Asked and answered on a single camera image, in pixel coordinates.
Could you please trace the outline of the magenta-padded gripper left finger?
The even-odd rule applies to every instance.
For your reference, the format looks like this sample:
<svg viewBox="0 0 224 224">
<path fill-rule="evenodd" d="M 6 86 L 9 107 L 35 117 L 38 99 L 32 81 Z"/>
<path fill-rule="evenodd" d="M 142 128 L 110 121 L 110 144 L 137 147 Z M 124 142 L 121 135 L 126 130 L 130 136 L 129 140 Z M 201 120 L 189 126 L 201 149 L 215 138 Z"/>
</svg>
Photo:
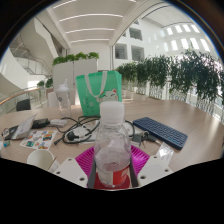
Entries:
<svg viewBox="0 0 224 224">
<path fill-rule="evenodd" d="M 94 148 L 82 152 L 76 158 L 67 158 L 54 174 L 84 188 L 94 188 L 96 166 Z"/>
</svg>

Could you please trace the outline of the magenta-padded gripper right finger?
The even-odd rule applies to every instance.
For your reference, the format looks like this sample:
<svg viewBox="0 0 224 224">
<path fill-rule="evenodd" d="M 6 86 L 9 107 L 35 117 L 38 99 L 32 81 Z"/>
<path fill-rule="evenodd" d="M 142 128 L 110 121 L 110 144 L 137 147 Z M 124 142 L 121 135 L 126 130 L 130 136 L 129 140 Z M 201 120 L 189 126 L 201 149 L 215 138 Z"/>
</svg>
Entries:
<svg viewBox="0 0 224 224">
<path fill-rule="evenodd" d="M 149 156 L 141 149 L 131 147 L 130 178 L 133 188 L 143 187 L 172 173 L 159 156 Z"/>
</svg>

